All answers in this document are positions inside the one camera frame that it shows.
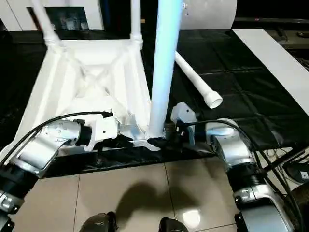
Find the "metal clamp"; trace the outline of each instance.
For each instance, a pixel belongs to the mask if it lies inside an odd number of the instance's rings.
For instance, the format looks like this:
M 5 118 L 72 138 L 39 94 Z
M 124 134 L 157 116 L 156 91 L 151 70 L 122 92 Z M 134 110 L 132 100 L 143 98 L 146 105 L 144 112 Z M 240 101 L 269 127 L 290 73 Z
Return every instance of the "metal clamp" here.
M 0 190 L 0 209 L 15 214 L 23 205 L 24 200 Z

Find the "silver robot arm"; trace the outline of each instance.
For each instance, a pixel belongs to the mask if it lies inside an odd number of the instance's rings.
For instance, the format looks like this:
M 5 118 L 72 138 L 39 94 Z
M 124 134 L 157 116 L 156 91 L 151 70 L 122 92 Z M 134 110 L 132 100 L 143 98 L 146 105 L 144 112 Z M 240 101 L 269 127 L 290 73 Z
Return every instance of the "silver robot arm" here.
M 237 126 L 230 119 L 221 119 Z M 238 226 L 249 232 L 292 232 L 293 226 L 273 190 L 266 184 L 239 132 L 221 123 L 206 124 L 207 143 L 226 165 L 226 174 L 239 209 Z
M 43 177 L 62 146 L 83 146 L 85 151 L 91 151 L 96 143 L 117 137 L 117 119 L 99 118 L 88 126 L 83 120 L 50 123 L 0 167 L 0 232 L 13 229 L 14 223 L 8 214 L 17 213 L 26 194 Z

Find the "cable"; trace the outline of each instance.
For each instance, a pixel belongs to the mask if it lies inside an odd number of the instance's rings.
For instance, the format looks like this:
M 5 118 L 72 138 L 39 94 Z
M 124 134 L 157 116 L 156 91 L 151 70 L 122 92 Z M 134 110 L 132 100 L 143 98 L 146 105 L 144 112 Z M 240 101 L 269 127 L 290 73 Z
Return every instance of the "cable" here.
M 258 154 L 256 152 L 256 150 L 258 149 L 258 144 L 240 127 L 227 122 L 227 121 L 223 121 L 223 120 L 205 120 L 205 121 L 199 121 L 199 122 L 191 122 L 191 123 L 183 123 L 186 127 L 189 126 L 194 126 L 197 124 L 206 124 L 206 123 L 211 123 L 211 122 L 215 122 L 215 123 L 222 123 L 222 124 L 226 124 L 234 129 L 236 129 L 238 132 L 240 132 L 245 138 L 247 138 L 250 143 L 252 144 L 253 148 L 254 148 L 254 156 L 257 162 L 257 165 L 259 168 L 262 168 L 260 159 L 258 157 Z M 284 182 L 284 180 L 282 179 L 282 177 L 280 176 L 280 174 L 278 173 L 277 169 L 274 168 L 274 166 L 272 165 L 271 161 L 269 160 L 269 158 L 267 157 L 267 155 L 263 152 L 263 151 L 259 151 L 262 155 L 262 157 L 265 159 L 265 161 L 267 162 L 268 165 L 270 165 L 271 170 L 273 171 L 273 173 L 275 174 L 276 178 L 279 180 L 280 184 L 283 186 L 284 190 L 286 191 L 286 193 L 288 194 L 288 197 L 293 205 L 294 210 L 297 212 L 297 218 L 298 218 L 298 222 L 299 222 L 299 226 L 300 226 L 300 231 L 301 232 L 305 232 L 305 226 L 304 226 L 304 220 L 303 220 L 303 216 L 300 212 L 300 209 L 298 207 L 298 204 L 295 200 L 295 198 L 293 197 L 290 187 Z
M 67 115 L 62 115 L 62 116 L 57 116 L 54 117 L 52 119 L 49 119 L 43 123 L 41 123 L 40 125 L 36 126 L 35 128 L 33 128 L 32 130 L 30 130 L 24 137 L 22 137 L 13 147 L 12 149 L 4 156 L 4 158 L 1 160 L 0 162 L 0 167 L 5 163 L 5 161 L 12 155 L 12 153 L 29 137 L 31 136 L 33 133 L 35 133 L 36 131 L 42 129 L 44 126 L 58 121 L 60 119 L 63 118 L 67 118 L 67 117 L 72 117 L 72 116 L 78 116 L 78 115 L 104 115 L 104 114 L 108 114 L 107 112 L 103 112 L 103 111 L 86 111 L 86 112 L 77 112 L 77 113 L 72 113 L 72 114 L 67 114 Z

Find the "white pole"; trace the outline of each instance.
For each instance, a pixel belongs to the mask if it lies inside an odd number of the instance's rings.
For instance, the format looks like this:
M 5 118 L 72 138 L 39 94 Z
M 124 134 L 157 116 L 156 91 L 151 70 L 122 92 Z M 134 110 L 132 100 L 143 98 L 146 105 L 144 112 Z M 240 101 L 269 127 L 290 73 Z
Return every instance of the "white pole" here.
M 163 137 L 183 0 L 159 0 L 148 137 Z
M 33 5 L 33 10 L 38 18 L 38 21 L 41 25 L 45 44 L 46 45 L 58 45 L 60 43 L 60 39 L 57 36 L 57 34 L 54 32 L 54 29 L 52 27 L 52 24 L 48 18 L 48 15 L 46 13 L 46 10 L 42 6 L 40 0 L 31 0 Z
M 142 49 L 143 39 L 140 32 L 140 0 L 131 0 L 131 34 L 130 39 L 140 45 Z
M 209 108 L 216 108 L 222 103 L 223 99 L 219 93 L 213 91 L 178 52 L 175 53 L 175 61 L 203 96 L 204 101 Z

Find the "white panel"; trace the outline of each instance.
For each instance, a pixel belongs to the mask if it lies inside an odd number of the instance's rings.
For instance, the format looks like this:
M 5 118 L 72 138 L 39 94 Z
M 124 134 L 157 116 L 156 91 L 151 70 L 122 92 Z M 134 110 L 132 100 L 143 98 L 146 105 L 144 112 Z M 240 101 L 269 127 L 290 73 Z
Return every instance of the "white panel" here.
M 263 29 L 233 31 L 309 115 L 309 72 Z
M 183 0 L 181 29 L 231 29 L 237 0 Z
M 8 0 L 22 30 L 36 30 L 27 7 L 32 7 L 30 0 Z M 84 7 L 90 30 L 103 30 L 102 15 L 98 0 L 41 0 L 44 7 L 75 6 Z
M 6 0 L 0 0 L 0 18 L 8 31 L 21 30 Z

